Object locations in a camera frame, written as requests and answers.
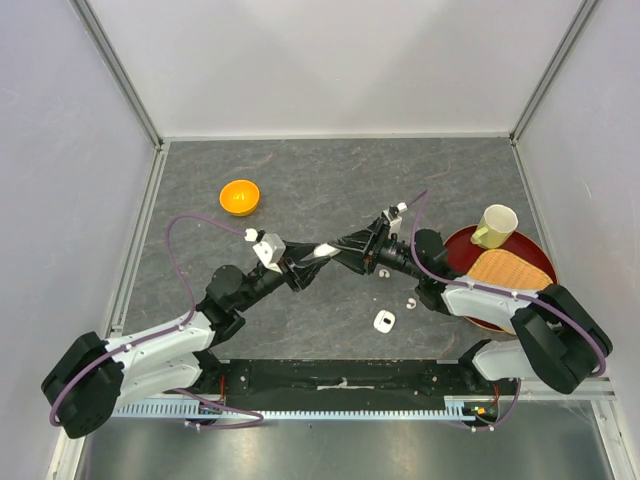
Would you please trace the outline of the white earbud charging case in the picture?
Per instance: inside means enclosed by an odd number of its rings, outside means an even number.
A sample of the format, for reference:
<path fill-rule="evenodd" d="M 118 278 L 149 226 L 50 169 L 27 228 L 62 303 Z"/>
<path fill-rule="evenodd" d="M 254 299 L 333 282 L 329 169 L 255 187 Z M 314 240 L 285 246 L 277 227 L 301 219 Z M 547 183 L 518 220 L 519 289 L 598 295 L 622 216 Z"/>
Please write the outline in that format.
<path fill-rule="evenodd" d="M 316 246 L 312 252 L 314 259 L 319 258 L 332 258 L 335 255 L 339 254 L 340 250 L 335 248 L 328 243 L 319 244 Z"/>

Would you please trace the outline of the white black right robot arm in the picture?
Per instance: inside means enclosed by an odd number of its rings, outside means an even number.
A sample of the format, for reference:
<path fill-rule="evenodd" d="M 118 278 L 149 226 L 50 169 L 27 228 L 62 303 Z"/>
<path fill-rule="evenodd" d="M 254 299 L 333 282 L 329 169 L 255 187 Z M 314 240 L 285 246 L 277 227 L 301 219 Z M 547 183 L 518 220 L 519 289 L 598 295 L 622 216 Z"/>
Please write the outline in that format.
<path fill-rule="evenodd" d="M 458 368 L 467 392 L 483 392 L 493 381 L 537 377 L 553 390 L 572 393 L 586 378 L 600 376 L 613 344 L 603 329 L 563 286 L 517 290 L 475 280 L 454 270 L 441 235 L 414 229 L 411 241 L 398 240 L 387 220 L 317 247 L 365 275 L 383 265 L 417 279 L 419 301 L 444 315 L 473 317 L 513 335 L 508 343 L 485 343 Z"/>

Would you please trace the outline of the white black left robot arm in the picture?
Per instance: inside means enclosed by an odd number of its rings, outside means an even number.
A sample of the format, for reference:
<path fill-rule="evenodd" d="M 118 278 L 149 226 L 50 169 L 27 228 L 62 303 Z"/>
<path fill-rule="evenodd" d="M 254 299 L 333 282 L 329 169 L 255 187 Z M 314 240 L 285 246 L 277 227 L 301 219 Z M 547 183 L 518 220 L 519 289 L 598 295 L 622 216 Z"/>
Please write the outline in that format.
<path fill-rule="evenodd" d="M 286 242 L 272 234 L 253 250 L 253 270 L 219 267 L 203 300 L 174 320 L 116 338 L 102 339 L 94 331 L 77 337 L 41 384 L 51 425 L 77 439 L 117 409 L 151 395 L 188 388 L 211 392 L 220 371 L 210 350 L 244 326 L 242 312 L 282 285 L 305 289 L 339 253 L 327 243 Z"/>

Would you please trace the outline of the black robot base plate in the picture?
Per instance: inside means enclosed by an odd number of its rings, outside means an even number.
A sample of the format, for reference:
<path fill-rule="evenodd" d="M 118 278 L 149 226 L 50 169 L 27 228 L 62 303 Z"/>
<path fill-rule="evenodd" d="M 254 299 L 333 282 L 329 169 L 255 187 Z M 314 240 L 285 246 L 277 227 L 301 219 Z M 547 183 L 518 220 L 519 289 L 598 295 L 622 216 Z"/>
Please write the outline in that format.
<path fill-rule="evenodd" d="M 446 396 L 506 397 L 516 382 L 487 381 L 456 361 L 233 359 L 188 390 L 253 411 L 399 411 L 440 410 Z"/>

